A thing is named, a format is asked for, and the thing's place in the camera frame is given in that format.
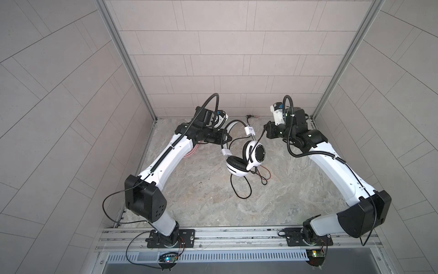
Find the white black headphones with cable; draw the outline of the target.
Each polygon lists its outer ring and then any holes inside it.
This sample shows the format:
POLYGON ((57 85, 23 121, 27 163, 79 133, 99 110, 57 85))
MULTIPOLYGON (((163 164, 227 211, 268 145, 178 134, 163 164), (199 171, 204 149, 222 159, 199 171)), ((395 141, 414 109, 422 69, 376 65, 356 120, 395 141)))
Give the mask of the white black headphones with cable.
POLYGON ((268 184, 268 181, 271 178, 271 173, 262 165, 266 158, 266 149, 261 143, 261 137, 256 140, 255 131, 252 126, 239 119, 230 121, 224 128, 222 142, 223 144, 221 145, 221 153, 226 157, 226 167, 230 173, 230 184, 238 198, 247 199, 252 195, 251 184, 246 178, 247 174, 249 173, 257 175, 261 179, 262 185, 265 186, 268 184), (241 157, 234 156, 230 150, 234 140, 229 133, 238 123, 244 126, 246 134, 246 137, 241 137, 240 139, 251 138, 251 140, 244 144, 241 157), (233 185, 233 177, 245 179, 250 189, 248 196, 243 197, 238 195, 233 185))

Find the pink headphones with cable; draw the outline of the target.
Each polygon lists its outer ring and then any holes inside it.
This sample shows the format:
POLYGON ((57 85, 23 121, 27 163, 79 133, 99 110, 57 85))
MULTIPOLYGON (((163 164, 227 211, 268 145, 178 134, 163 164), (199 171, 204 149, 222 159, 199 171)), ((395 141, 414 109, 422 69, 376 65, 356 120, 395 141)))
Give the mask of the pink headphones with cable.
POLYGON ((184 158, 188 158, 190 156, 192 156, 198 149, 198 145, 195 145, 185 156, 184 158))

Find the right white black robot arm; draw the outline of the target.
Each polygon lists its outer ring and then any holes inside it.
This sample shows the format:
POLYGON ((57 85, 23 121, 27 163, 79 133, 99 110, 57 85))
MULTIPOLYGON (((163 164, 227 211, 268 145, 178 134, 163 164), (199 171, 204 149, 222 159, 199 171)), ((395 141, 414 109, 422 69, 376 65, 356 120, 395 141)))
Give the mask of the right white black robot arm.
POLYGON ((304 221, 303 241, 315 245, 323 236, 346 233, 353 238, 370 238, 384 223, 392 201, 386 191, 377 191, 363 180, 335 151, 317 129, 310 130, 305 111, 294 107, 292 97, 270 106, 274 120, 264 125, 268 139, 281 138, 294 158, 308 157, 329 177, 342 194, 348 209, 304 221))

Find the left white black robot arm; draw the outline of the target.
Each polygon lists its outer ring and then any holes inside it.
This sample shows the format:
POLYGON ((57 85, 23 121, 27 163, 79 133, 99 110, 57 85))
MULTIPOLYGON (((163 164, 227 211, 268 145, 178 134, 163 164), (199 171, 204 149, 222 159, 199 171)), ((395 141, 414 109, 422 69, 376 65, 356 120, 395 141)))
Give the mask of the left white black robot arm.
POLYGON ((152 164, 139 175, 130 175, 124 183, 125 207, 143 217, 154 229, 155 238, 166 247, 179 240, 179 224, 167 212, 167 200, 162 193, 171 173, 196 145, 224 144, 227 120, 220 111, 219 95, 212 94, 188 123, 180 124, 171 141, 152 164))

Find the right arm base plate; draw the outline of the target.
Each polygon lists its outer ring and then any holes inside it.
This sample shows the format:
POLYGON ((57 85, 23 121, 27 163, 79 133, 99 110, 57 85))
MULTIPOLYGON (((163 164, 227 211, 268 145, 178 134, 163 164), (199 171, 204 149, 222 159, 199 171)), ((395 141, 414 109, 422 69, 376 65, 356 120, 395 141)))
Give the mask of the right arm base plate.
POLYGON ((284 237, 289 247, 333 245, 332 238, 328 235, 318 236, 309 229, 302 227, 284 228, 277 235, 284 237))

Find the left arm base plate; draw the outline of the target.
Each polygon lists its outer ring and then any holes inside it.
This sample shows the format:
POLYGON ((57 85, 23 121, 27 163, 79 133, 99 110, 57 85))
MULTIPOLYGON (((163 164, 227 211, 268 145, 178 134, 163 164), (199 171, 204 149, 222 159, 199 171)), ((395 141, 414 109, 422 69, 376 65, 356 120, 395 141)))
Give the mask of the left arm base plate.
POLYGON ((195 240, 194 229, 175 229, 170 236, 164 236, 156 231, 151 231, 146 239, 147 248, 193 248, 195 240))

